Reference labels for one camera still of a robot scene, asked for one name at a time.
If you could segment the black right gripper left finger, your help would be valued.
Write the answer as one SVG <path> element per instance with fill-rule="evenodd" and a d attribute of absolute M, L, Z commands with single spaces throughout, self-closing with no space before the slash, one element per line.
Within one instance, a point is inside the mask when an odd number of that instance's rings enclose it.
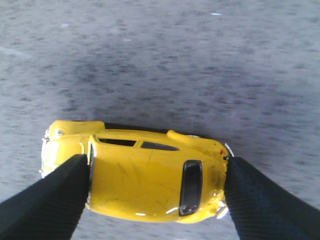
<path fill-rule="evenodd" d="M 88 197 L 87 157 L 76 154 L 0 204 L 2 240 L 69 240 Z"/>

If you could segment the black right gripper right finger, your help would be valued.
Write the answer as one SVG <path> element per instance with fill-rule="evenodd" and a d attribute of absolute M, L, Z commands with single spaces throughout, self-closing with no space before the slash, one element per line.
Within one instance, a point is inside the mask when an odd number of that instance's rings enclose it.
<path fill-rule="evenodd" d="M 241 240 L 320 238 L 320 211 L 241 157 L 228 161 L 224 193 Z"/>

